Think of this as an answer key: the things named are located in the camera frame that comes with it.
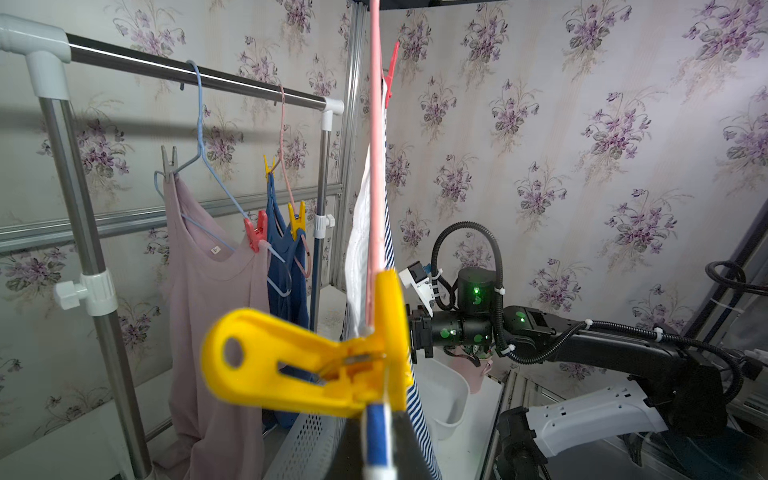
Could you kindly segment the pink pen cup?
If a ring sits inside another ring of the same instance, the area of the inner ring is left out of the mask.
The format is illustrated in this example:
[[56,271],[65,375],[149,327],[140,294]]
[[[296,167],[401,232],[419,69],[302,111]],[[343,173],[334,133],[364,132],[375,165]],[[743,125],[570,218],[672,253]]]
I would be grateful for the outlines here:
[[480,359],[479,365],[475,365],[468,358],[459,357],[453,357],[449,362],[449,367],[467,382],[471,395],[477,394],[481,390],[483,379],[490,372],[492,366],[493,360],[490,358]]

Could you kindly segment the red clothespin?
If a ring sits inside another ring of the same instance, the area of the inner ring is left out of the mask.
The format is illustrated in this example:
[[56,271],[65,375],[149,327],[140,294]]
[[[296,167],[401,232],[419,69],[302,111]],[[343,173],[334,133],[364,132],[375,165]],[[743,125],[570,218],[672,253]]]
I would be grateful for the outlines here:
[[246,216],[243,219],[243,224],[250,248],[253,252],[258,253],[260,251],[260,243],[262,241],[267,241],[267,213],[264,210],[259,210],[255,220],[253,220],[250,216]]
[[384,106],[385,106],[385,108],[389,107],[389,102],[390,102],[390,99],[392,97],[393,81],[394,81],[397,61],[398,61],[398,57],[399,57],[400,45],[401,45],[400,41],[396,40],[395,44],[394,44],[393,51],[392,51],[392,55],[391,55],[391,58],[390,58],[389,67],[386,70],[386,72],[382,75],[384,83],[385,83],[385,86],[386,86],[386,92],[385,92],[385,95],[384,95]]

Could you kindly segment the pink wire hanger striped top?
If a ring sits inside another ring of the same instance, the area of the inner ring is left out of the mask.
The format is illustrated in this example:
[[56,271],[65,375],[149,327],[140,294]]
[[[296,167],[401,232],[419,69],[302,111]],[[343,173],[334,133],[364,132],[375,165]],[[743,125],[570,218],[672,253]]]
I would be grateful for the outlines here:
[[385,266],[385,154],[382,90],[380,2],[370,8],[370,231],[367,261],[366,322],[375,320],[375,281]]

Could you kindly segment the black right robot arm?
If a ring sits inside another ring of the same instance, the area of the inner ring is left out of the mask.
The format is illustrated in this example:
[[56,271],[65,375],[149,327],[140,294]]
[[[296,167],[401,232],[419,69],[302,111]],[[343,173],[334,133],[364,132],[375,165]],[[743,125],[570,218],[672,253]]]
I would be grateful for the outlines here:
[[571,320],[505,305],[501,253],[491,268],[447,281],[436,263],[400,274],[418,308],[408,313],[413,357],[436,349],[480,365],[495,353],[519,365],[576,363],[623,374],[621,382],[545,406],[501,411],[490,450],[495,479],[546,479],[548,462],[574,447],[620,438],[634,462],[658,434],[691,479],[763,479],[767,448],[729,421],[745,384],[767,369],[764,354],[726,349],[660,324],[638,328]]

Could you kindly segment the yellow upper clothespin blue top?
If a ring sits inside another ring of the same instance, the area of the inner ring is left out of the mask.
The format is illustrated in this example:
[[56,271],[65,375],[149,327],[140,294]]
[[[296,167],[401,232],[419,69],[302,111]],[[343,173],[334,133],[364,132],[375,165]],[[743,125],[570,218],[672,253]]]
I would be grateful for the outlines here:
[[263,165],[266,178],[269,178],[274,174],[275,170],[280,164],[280,161],[281,159],[279,157],[273,157],[272,159],[269,159],[266,155],[263,156]]

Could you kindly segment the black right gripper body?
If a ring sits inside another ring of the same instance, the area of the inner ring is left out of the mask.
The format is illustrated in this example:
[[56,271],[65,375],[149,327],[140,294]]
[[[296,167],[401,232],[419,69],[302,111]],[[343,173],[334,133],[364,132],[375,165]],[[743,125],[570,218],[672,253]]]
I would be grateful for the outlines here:
[[407,320],[410,335],[410,357],[418,359],[418,352],[422,351],[425,358],[434,357],[434,335],[432,316],[423,306],[415,310],[407,310]]

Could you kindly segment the blue white striped tank top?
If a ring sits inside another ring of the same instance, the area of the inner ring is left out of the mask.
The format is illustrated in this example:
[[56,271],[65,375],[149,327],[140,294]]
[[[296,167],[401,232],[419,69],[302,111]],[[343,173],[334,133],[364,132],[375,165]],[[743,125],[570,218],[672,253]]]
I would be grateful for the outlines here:
[[[386,115],[383,90],[384,149]],[[370,231],[370,147],[361,188],[354,207],[354,224],[345,260],[348,302],[347,336],[377,348],[368,354],[373,368],[374,394],[361,417],[363,474],[366,479],[439,479],[441,472],[432,445],[417,384],[406,332],[402,291],[394,270],[385,182],[385,266],[375,281],[375,320],[366,322],[367,261]]]

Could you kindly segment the white metal clothes rack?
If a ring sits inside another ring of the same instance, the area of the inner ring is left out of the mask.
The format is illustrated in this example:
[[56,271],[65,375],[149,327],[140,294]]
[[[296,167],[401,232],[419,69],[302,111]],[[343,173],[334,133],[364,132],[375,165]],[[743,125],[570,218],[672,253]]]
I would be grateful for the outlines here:
[[281,101],[321,112],[321,130],[328,135],[333,120],[345,110],[343,101],[279,87],[224,72],[197,67],[160,56],[68,34],[51,25],[4,14],[1,49],[24,57],[34,94],[52,144],[70,228],[78,249],[82,279],[66,282],[54,291],[63,297],[61,307],[84,306],[100,334],[100,348],[107,370],[132,476],[155,476],[143,429],[127,353],[119,338],[117,294],[100,243],[86,174],[76,144],[70,92],[64,67],[75,62],[140,76],[196,85],[240,96]]

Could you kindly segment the yellow lower clothespin blue top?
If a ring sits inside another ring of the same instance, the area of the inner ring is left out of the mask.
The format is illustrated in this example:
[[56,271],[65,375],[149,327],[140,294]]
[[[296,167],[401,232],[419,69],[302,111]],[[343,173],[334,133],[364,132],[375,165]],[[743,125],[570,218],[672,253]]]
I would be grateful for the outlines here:
[[288,204],[288,213],[291,237],[293,240],[299,240],[303,235],[306,234],[307,230],[305,202],[300,201],[298,204],[290,202]]

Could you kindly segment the red clothespin on pink top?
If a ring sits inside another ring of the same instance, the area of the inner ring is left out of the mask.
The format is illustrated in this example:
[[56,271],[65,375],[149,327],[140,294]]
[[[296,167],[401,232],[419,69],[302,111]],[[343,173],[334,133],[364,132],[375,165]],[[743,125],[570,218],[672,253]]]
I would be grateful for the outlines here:
[[267,241],[267,213],[264,210],[259,210],[255,220],[253,220],[250,216],[246,216],[243,219],[243,224],[250,248],[253,252],[258,253],[260,251],[260,243],[262,241]]

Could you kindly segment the white plastic tray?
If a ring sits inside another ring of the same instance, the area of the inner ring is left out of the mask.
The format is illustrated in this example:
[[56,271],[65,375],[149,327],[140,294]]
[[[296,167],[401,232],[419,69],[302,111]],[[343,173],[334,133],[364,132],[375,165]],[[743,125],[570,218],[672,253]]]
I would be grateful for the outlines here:
[[449,439],[463,423],[469,385],[455,370],[433,359],[414,366],[423,410],[438,441]]

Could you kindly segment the grey clothespin on pink top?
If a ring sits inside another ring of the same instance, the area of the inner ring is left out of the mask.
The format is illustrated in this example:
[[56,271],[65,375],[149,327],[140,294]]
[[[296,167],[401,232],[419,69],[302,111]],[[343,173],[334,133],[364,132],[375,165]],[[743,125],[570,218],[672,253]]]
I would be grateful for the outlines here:
[[172,176],[176,172],[178,163],[178,151],[176,146],[167,148],[165,145],[161,146],[161,161],[162,161],[162,175],[166,182],[169,182]]

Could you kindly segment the white perforated plastic basket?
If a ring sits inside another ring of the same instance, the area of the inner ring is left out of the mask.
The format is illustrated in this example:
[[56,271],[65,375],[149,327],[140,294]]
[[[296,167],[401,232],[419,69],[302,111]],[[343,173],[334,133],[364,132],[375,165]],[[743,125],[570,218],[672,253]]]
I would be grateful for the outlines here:
[[273,457],[264,479],[324,479],[342,438],[346,420],[300,414]]

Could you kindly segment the yellow clothespin blue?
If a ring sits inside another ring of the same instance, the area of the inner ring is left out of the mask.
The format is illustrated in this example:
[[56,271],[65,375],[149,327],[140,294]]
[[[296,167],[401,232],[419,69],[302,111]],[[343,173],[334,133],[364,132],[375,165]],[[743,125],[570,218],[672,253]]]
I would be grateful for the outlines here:
[[306,234],[307,230],[305,202],[300,201],[298,204],[290,202],[288,204],[288,213],[291,237],[293,240],[299,240],[303,235]]
[[269,159],[266,155],[263,156],[263,165],[266,178],[269,178],[274,174],[275,170],[280,164],[280,161],[281,159],[279,157],[273,157],[272,159]]

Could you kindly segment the pink tank top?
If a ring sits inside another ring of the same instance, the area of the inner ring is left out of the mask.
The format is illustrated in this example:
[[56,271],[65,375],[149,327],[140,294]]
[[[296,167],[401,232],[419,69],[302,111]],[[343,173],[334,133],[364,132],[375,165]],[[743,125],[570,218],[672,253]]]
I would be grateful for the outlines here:
[[228,313],[268,311],[266,243],[233,239],[174,178],[164,183],[169,263],[167,301],[172,353],[169,408],[175,442],[157,464],[171,479],[258,479],[264,462],[262,411],[218,399],[204,369],[243,358],[238,342],[208,342]]

